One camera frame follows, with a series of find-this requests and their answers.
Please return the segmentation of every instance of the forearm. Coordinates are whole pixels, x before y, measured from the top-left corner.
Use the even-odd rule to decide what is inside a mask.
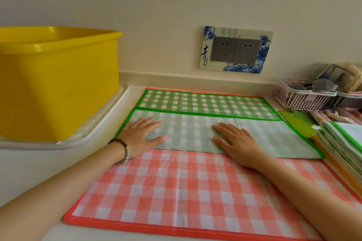
[[[328,241],[362,240],[361,212],[274,158],[256,168]]]
[[[121,144],[111,143],[2,206],[2,240],[41,240],[92,183],[123,157]]]

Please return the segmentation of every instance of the left hand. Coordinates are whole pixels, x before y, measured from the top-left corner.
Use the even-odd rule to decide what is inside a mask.
[[[141,156],[144,152],[152,149],[153,147],[162,144],[167,139],[166,135],[145,140],[146,136],[155,128],[162,125],[162,121],[152,123],[154,117],[149,119],[141,118],[131,125],[129,120],[123,127],[117,138],[122,139],[127,143],[130,149],[130,159]]]

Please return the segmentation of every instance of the right hand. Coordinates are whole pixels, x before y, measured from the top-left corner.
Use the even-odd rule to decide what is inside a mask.
[[[259,164],[271,158],[246,129],[238,129],[233,124],[226,124],[224,122],[220,122],[220,125],[213,125],[212,127],[222,133],[232,143],[230,145],[220,137],[215,136],[213,138],[215,143],[224,149],[239,165],[258,170]]]

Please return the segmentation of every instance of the green trim border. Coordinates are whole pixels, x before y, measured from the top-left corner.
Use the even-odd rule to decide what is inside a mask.
[[[138,111],[154,111],[154,112],[160,112],[160,113],[175,113],[175,114],[184,114],[184,115],[197,115],[197,116],[209,116],[209,117],[221,117],[221,118],[238,118],[238,119],[247,119],[247,120],[261,120],[261,121],[283,121],[284,124],[286,124],[294,133],[296,133],[300,138],[302,138],[308,145],[310,145],[314,150],[316,150],[321,159],[325,159],[326,156],[324,155],[324,153],[310,140],[308,140],[304,135],[302,135],[300,132],[298,132],[291,124],[289,124],[289,122],[287,122],[287,120],[285,120],[283,118],[283,116],[277,112],[270,104],[269,102],[262,96],[244,96],[244,97],[254,97],[254,98],[261,98],[264,103],[278,116],[279,119],[263,119],[263,118],[253,118],[253,117],[237,117],[237,116],[230,116],[230,115],[223,115],[223,114],[211,114],[211,113],[191,113],[191,112],[185,112],[185,111],[168,111],[168,110],[158,110],[158,109],[150,109],[150,108],[142,108],[139,107],[139,105],[142,103],[143,99],[145,98],[145,96],[147,95],[148,91],[166,91],[166,92],[175,92],[175,91],[167,91],[167,90],[157,90],[157,89],[145,89],[145,91],[143,92],[142,96],[140,97],[140,99],[137,101],[137,104],[135,105],[135,107],[130,111],[130,113],[128,114],[128,116],[126,117],[126,119],[124,120],[123,124],[120,126],[120,128],[118,129],[115,137],[117,137],[120,132],[122,131],[122,129],[124,128],[125,124],[130,120],[130,118],[132,117],[133,113],[138,110]],[[183,92],[183,91],[176,91],[176,92],[182,92],[182,93],[191,93],[191,94],[195,94],[196,92]],[[223,94],[213,94],[213,93],[208,93],[209,95],[223,95]]]
[[[281,121],[279,119],[241,117],[241,116],[233,116],[233,115],[214,114],[214,113],[191,113],[188,111],[168,111],[168,110],[158,110],[158,109],[151,109],[151,108],[141,108],[141,107],[136,107],[135,109],[140,110],[140,111],[156,111],[159,113],[175,113],[175,114],[185,114],[185,115],[198,115],[198,116],[223,117],[223,118],[239,118],[239,119],[251,119],[251,120],[262,120],[262,121]]]
[[[303,134],[298,132],[287,120],[282,120],[293,132],[295,132],[300,138],[302,138],[305,142],[309,144],[312,148],[314,148],[320,155],[321,159],[325,159],[324,153],[314,144],[314,142],[310,141]]]
[[[349,139],[352,144],[354,144],[357,149],[362,153],[362,146],[353,138],[351,137],[341,126],[339,126],[336,122],[331,121],[332,125],[336,127],[346,138]]]
[[[133,113],[135,112],[136,108],[133,108],[130,113],[127,115],[126,119],[123,121],[122,125],[120,126],[120,128],[118,129],[117,133],[115,134],[114,138],[116,138],[118,135],[120,135],[120,132],[122,131],[122,129],[124,128],[124,126],[126,125],[126,123],[131,119]]]
[[[242,96],[240,97],[250,97],[250,98],[261,98],[263,102],[272,110],[272,112],[278,117],[278,119],[265,119],[265,118],[255,118],[255,117],[244,117],[244,116],[235,116],[235,115],[224,115],[224,114],[214,114],[214,113],[192,113],[188,111],[168,111],[168,110],[160,110],[160,109],[152,109],[152,108],[143,108],[140,107],[143,99],[146,97],[148,91],[156,91],[156,92],[182,92],[182,93],[190,93],[190,94],[198,94],[198,95],[216,95],[216,96],[238,96],[238,95],[223,95],[217,93],[197,93],[197,92],[183,92],[183,91],[168,91],[168,90],[158,90],[158,89],[145,89],[141,98],[138,100],[135,108],[137,110],[143,111],[158,111],[160,113],[176,113],[176,114],[185,114],[185,115],[200,115],[200,116],[211,116],[211,117],[223,117],[223,118],[239,118],[239,119],[252,119],[252,120],[264,120],[264,121],[284,121],[283,117],[268,103],[268,101],[262,96]]]

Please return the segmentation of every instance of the gingham cloth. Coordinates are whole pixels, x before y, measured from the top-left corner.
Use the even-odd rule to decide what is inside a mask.
[[[322,161],[279,161],[362,209],[360,199]],[[211,232],[208,238],[213,239],[230,239],[225,232],[235,234],[233,239],[243,234],[274,237],[268,240],[321,239],[267,178],[226,155],[211,153],[149,150],[125,165],[112,166],[71,210],[65,222],[88,225],[85,218],[97,218],[93,227],[115,230],[150,232],[142,225],[152,225],[153,233],[205,237]],[[192,233],[200,230],[201,235]]]
[[[279,120],[276,112],[266,104],[263,97],[212,95],[147,89],[136,108]]]
[[[211,125],[222,121],[227,124],[232,123],[240,129],[247,129],[260,146],[273,157],[320,158],[319,153],[283,121],[221,118],[142,110],[135,110],[131,120],[135,122],[142,117],[152,116],[155,117],[155,121],[163,120],[163,124],[152,131],[147,139],[153,139],[160,135],[168,136],[164,143],[156,146],[158,149],[225,154],[212,141],[214,136],[226,139],[211,127]]]

